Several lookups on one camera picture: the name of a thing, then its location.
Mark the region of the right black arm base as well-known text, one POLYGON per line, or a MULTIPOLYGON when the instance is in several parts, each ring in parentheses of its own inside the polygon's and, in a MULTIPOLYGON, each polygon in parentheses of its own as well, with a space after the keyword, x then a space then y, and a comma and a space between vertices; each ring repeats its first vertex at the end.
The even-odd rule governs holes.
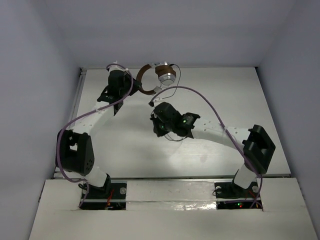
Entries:
POLYGON ((263 210, 261 187, 257 178, 249 180, 249 185, 243 188, 235 183, 236 174, 230 181, 214 183, 212 195, 217 199, 218 210, 260 209, 263 210))

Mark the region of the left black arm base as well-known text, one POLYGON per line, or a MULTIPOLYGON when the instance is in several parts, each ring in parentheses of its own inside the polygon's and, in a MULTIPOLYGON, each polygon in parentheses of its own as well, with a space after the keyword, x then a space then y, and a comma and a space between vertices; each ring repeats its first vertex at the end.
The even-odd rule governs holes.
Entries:
POLYGON ((111 177, 107 175, 102 187, 89 185, 86 197, 87 186, 82 183, 79 183, 78 186, 82 190, 81 210, 119 211, 126 209, 127 182, 125 181, 112 181, 111 177))

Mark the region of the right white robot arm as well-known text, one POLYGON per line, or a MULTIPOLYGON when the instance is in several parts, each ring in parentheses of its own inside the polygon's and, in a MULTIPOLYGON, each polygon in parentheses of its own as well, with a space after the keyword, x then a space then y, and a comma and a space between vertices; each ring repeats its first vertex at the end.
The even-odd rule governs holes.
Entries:
POLYGON ((226 127, 212 123, 198 114, 180 114, 170 103, 155 106, 150 120, 157 137, 174 133, 182 138, 206 140, 239 151, 244 163, 231 182, 216 185, 214 195, 220 199, 245 198, 256 179, 267 173, 276 146, 266 130, 255 124, 252 128, 226 127))

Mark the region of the brown silver headphones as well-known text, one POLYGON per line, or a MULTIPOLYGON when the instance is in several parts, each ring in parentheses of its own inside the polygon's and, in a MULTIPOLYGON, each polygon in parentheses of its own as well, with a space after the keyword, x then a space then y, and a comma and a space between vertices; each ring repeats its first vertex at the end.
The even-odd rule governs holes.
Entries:
POLYGON ((164 61, 164 62, 148 63, 143 67, 141 67, 136 75, 136 80, 140 82, 140 87, 138 89, 139 92, 144 95, 151 96, 160 92, 163 89, 163 87, 168 87, 172 85, 177 78, 177 73, 174 70, 173 65, 174 64, 170 64, 167 61, 164 61), (143 88, 142 80, 143 80, 144 74, 150 69, 154 69, 154 72, 157 75, 157 79, 159 81, 159 86, 156 86, 152 90, 145 90, 143 88))

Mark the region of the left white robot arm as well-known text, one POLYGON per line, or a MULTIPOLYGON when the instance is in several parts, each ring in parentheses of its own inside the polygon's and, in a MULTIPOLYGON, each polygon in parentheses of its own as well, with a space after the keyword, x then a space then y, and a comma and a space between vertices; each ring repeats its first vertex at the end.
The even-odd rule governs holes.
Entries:
POLYGON ((56 166, 82 176, 100 197, 111 193, 110 176, 95 164, 92 137, 124 104, 124 99, 142 86, 125 70, 110 70, 107 86, 97 98, 91 114, 85 114, 57 137, 56 166))

